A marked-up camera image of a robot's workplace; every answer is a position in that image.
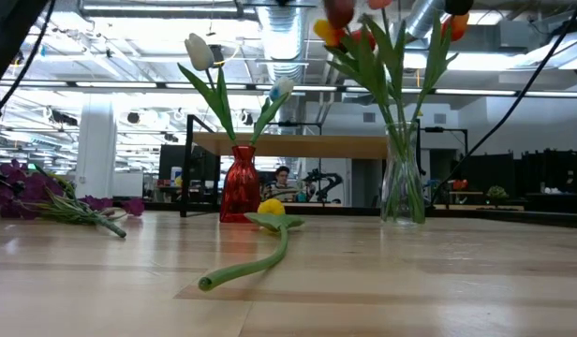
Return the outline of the white and blue tulip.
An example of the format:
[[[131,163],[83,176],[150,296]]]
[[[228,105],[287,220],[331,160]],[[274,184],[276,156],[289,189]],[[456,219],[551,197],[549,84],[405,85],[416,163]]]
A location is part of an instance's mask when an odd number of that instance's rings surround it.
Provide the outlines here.
[[[256,144],[265,126],[275,117],[280,108],[291,96],[293,88],[294,81],[287,77],[282,77],[274,83],[261,108],[260,116],[254,125],[254,132],[249,141],[251,146]]]

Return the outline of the clear glass vase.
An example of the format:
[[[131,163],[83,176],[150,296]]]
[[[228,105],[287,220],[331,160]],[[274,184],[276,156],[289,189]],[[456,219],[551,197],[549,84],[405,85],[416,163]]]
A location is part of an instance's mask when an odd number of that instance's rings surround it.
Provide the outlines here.
[[[388,145],[380,218],[384,223],[422,225],[425,203],[417,157],[419,123],[387,125],[386,129]]]

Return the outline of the white pillar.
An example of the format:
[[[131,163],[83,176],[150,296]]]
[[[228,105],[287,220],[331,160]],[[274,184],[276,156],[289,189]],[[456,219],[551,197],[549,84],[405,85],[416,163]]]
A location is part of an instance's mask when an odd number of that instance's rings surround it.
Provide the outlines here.
[[[89,94],[81,109],[76,197],[111,198],[117,114],[111,95]]]

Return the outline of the ceiling light strip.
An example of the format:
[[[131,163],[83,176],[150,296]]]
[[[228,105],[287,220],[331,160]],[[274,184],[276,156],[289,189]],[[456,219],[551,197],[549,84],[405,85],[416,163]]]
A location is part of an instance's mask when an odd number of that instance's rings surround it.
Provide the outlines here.
[[[10,87],[14,80],[0,80],[0,86]],[[184,82],[134,82],[134,81],[30,81],[22,80],[20,87],[67,87],[67,88],[120,88],[120,89],[196,89]],[[229,90],[269,90],[270,84],[227,84]]]

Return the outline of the black monitor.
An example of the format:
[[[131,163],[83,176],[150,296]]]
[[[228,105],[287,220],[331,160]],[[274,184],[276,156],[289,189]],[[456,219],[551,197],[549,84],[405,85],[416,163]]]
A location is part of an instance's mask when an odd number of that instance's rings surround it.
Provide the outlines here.
[[[185,163],[184,145],[165,145],[160,147],[158,178],[169,180],[172,167],[182,168]],[[216,156],[204,148],[195,145],[191,150],[189,162],[190,178],[192,180],[213,181],[216,173]]]

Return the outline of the red glass vase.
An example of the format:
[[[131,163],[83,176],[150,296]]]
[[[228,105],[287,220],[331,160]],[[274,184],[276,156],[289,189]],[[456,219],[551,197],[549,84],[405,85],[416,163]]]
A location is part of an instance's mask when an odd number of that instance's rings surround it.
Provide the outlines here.
[[[245,214],[258,210],[261,196],[259,175],[254,164],[255,151],[256,148],[250,145],[232,147],[234,161],[224,181],[221,223],[249,223]]]

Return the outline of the purple flower bunch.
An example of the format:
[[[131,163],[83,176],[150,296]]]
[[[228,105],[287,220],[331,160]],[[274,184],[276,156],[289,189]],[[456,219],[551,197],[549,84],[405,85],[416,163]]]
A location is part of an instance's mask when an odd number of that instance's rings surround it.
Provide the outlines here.
[[[126,232],[117,221],[130,215],[142,216],[139,198],[124,200],[116,207],[111,198],[76,196],[72,182],[40,167],[28,168],[13,159],[0,165],[0,218],[44,219],[54,222],[104,227],[120,238]]]

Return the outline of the silver ventilation duct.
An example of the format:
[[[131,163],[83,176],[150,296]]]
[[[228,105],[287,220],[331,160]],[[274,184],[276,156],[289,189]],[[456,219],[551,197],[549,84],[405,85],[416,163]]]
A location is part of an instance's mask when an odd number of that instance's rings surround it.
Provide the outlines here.
[[[305,41],[312,7],[299,5],[258,7],[261,43],[271,83],[288,78],[304,84]]]

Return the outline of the wooden shelf with black legs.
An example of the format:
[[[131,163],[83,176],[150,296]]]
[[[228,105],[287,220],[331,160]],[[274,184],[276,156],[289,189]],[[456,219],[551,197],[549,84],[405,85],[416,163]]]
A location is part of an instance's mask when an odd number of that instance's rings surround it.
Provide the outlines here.
[[[231,155],[233,142],[224,133],[215,133],[195,115],[186,116],[185,160],[183,163],[181,216],[192,208],[188,205],[189,165],[192,146],[196,144],[216,155]],[[305,158],[350,158],[350,159],[386,159],[388,141],[379,136],[306,136],[306,135],[262,135],[256,146],[260,156],[305,157]],[[372,216],[378,211],[370,208],[339,206],[290,206],[288,210],[296,214]]]

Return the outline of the person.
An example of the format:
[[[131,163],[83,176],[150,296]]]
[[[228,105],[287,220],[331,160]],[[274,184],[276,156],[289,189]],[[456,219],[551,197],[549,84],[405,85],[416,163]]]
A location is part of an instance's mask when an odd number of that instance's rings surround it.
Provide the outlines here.
[[[281,166],[274,173],[274,180],[264,184],[262,189],[262,199],[275,198],[282,202],[293,202],[296,200],[297,189],[289,184],[288,167]]]

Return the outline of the black cabinet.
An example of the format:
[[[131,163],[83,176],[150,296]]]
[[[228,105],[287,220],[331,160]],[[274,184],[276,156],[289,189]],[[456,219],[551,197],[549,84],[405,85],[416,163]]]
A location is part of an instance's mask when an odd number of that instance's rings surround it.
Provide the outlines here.
[[[543,193],[546,188],[577,194],[577,151],[545,149],[521,157],[519,183],[523,193]]]

